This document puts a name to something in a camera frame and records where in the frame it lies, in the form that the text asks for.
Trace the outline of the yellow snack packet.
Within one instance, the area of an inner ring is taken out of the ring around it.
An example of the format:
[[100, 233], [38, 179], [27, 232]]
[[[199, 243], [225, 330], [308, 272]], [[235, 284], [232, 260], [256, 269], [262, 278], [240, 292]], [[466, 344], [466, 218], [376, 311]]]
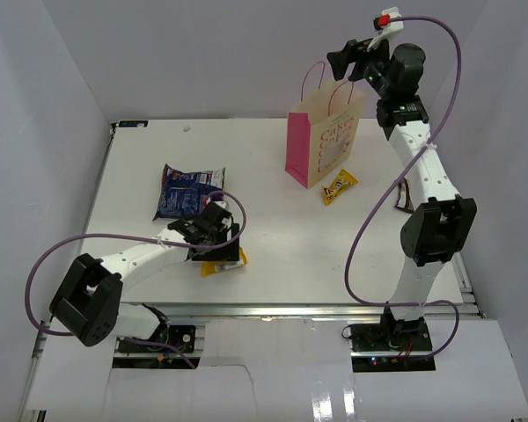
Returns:
[[237, 261], [204, 261], [201, 266], [201, 276], [208, 277], [217, 273], [230, 271], [244, 267], [247, 264], [247, 258], [242, 248], [238, 250], [239, 260]]

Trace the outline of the pink and cream paper bag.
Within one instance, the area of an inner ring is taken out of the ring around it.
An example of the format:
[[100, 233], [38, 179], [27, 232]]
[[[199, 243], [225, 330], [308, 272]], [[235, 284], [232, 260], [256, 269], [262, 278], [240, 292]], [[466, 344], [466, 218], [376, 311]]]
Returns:
[[287, 116], [284, 169], [301, 186], [310, 189], [349, 157], [363, 115], [366, 94], [348, 80], [326, 80], [321, 67], [317, 87], [307, 93], [307, 72], [301, 84], [300, 101]]

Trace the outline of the blue purple chips bag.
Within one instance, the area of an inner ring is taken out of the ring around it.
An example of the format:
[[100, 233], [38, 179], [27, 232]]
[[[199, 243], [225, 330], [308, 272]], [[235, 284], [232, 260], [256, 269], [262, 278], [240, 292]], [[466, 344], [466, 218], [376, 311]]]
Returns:
[[153, 219], [179, 219], [199, 215], [209, 195], [224, 189], [226, 168], [184, 172], [165, 165], [161, 192]]

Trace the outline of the yellow M&M packet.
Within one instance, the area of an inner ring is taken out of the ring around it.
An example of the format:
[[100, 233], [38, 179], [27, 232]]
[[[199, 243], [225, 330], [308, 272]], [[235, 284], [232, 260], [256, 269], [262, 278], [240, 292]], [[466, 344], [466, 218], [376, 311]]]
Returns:
[[341, 169], [330, 186], [322, 186], [323, 200], [329, 206], [342, 193], [358, 183], [348, 171]]

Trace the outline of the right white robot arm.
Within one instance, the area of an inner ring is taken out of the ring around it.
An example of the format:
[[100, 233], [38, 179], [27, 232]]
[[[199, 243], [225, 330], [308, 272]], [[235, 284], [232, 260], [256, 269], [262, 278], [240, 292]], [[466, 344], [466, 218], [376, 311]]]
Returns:
[[462, 250], [477, 206], [449, 180], [431, 142], [429, 116], [417, 94], [423, 50], [410, 43], [390, 49], [388, 40], [371, 43], [350, 40], [326, 58], [335, 80], [365, 80], [378, 94], [378, 125], [405, 170], [398, 181], [407, 186], [414, 211], [400, 230], [405, 261], [378, 329], [381, 343], [398, 351], [421, 336], [429, 293], [445, 264]]

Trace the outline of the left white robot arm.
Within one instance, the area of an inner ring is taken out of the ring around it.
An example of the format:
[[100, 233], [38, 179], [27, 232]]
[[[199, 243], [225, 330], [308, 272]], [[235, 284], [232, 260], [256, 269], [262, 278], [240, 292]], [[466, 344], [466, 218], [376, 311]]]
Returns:
[[49, 310], [84, 346], [114, 336], [160, 350], [168, 340], [168, 318], [151, 305], [123, 303], [122, 296], [188, 260], [240, 260], [240, 229], [223, 202], [210, 202], [200, 215], [169, 223], [150, 242], [102, 258], [82, 254], [72, 262]]

